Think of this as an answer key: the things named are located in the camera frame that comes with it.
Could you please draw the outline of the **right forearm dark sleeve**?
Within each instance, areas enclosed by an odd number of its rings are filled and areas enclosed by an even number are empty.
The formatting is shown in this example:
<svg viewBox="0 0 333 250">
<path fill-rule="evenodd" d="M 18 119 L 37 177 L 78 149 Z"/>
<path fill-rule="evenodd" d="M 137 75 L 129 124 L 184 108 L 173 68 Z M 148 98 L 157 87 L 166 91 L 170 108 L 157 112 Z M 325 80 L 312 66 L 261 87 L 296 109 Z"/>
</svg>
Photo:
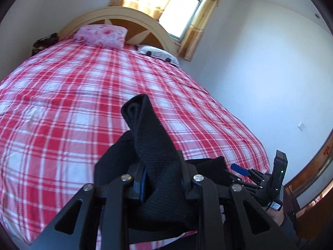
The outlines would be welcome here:
<svg viewBox="0 0 333 250">
<path fill-rule="evenodd" d="M 296 232 L 294 230 L 293 224 L 290 220 L 290 218 L 284 213 L 283 214 L 283 221 L 280 224 L 280 228 L 285 232 L 285 234 L 288 236 L 288 238 L 294 243 L 294 245 L 298 248 L 300 248 L 300 240 L 296 235 Z"/>
</svg>

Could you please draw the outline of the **right hand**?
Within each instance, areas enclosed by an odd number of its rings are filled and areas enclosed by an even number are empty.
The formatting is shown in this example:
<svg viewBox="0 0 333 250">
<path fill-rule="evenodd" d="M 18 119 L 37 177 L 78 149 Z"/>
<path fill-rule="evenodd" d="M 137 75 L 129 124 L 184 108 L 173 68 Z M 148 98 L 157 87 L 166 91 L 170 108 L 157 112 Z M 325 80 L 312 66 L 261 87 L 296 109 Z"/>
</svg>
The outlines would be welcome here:
<svg viewBox="0 0 333 250">
<path fill-rule="evenodd" d="M 268 206 L 264 206 L 262 207 L 262 209 L 266 212 L 267 215 L 269 215 L 273 221 L 278 225 L 280 226 L 280 224 L 282 223 L 283 221 L 283 207 L 281 207 L 280 210 L 275 210 L 275 209 L 272 209 L 271 207 L 268 207 Z M 224 210 L 224 206 L 221 205 L 220 206 L 220 213 L 221 213 L 221 217 L 222 217 L 222 223 L 224 225 L 224 227 L 226 227 L 226 216 L 225 216 L 225 210 Z"/>
</svg>

